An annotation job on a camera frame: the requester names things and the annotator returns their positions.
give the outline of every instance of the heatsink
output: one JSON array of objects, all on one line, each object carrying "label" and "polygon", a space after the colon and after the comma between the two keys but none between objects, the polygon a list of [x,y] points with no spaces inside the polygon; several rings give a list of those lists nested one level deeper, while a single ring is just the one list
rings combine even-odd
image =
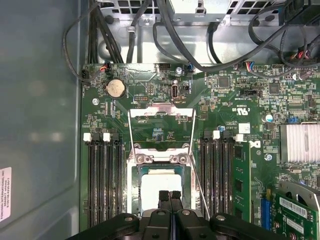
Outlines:
[{"label": "heatsink", "polygon": [[281,160],[287,163],[320,163],[320,125],[281,125]]}]

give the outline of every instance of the side panel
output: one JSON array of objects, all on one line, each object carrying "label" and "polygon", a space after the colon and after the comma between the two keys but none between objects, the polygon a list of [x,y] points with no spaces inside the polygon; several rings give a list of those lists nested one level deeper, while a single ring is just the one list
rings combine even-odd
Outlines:
[{"label": "side panel", "polygon": [[[79,231],[79,86],[63,58],[62,34],[87,8],[82,4],[1,4],[0,169],[12,168],[11,214],[0,222],[2,240],[61,240]],[[75,66],[83,59],[79,50],[86,52],[80,32],[75,27],[68,38]]]}]

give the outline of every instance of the motherboard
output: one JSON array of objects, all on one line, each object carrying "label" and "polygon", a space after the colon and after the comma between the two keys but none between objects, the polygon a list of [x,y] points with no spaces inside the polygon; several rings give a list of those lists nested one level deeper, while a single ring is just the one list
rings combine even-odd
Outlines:
[{"label": "motherboard", "polygon": [[168,190],[204,217],[227,213],[289,239],[320,239],[317,68],[274,78],[287,67],[255,65],[270,76],[260,78],[242,64],[215,73],[88,64],[82,74],[99,70],[81,92],[80,230],[141,216]]}]

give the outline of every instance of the white connector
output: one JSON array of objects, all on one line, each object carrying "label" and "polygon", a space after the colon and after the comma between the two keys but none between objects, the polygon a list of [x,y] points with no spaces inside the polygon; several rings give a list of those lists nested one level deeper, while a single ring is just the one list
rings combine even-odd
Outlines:
[{"label": "white connector", "polygon": [[219,139],[220,138],[220,131],[219,130],[214,130],[212,133],[212,138],[213,139]]},{"label": "white connector", "polygon": [[110,132],[104,132],[103,133],[103,141],[109,143],[110,140],[111,140]]},{"label": "white connector", "polygon": [[92,141],[92,136],[90,132],[85,132],[83,134],[83,141],[85,142],[91,142]]},{"label": "white connector", "polygon": [[241,142],[244,142],[244,135],[243,134],[236,134],[235,137],[234,137],[234,140],[238,143],[241,143]]}]

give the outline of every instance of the blue expansion slot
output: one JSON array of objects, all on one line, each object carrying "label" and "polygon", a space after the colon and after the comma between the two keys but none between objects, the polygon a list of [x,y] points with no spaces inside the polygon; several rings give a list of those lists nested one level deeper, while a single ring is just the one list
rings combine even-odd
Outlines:
[{"label": "blue expansion slot", "polygon": [[261,227],[269,231],[271,230],[270,214],[270,201],[266,198],[261,199]]}]

